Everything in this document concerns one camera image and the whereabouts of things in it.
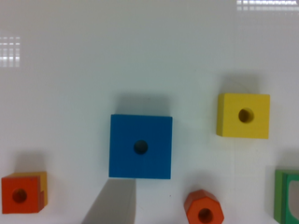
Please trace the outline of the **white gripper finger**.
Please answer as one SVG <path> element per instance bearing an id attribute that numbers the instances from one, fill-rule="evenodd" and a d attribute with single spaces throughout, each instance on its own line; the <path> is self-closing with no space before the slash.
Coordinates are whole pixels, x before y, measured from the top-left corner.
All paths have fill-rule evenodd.
<path id="1" fill-rule="evenodd" d="M 135 224 L 136 181 L 109 179 L 81 224 Z"/>

